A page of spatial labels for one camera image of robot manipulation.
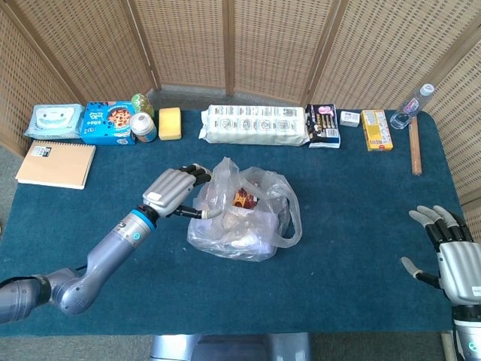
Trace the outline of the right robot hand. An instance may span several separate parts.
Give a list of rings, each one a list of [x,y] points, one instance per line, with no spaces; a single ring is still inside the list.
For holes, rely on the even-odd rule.
[[[406,256],[401,263],[416,280],[442,290],[454,305],[480,304],[480,243],[474,241],[465,220],[435,205],[419,205],[408,212],[421,224],[437,256],[439,275],[431,275]]]

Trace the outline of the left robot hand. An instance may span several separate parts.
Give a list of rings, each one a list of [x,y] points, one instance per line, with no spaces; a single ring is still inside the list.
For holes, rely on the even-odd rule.
[[[196,186],[211,181],[212,173],[199,164],[169,168],[143,193],[143,203],[156,211],[159,217],[177,215],[207,220],[218,217],[221,209],[197,210],[182,205]]]

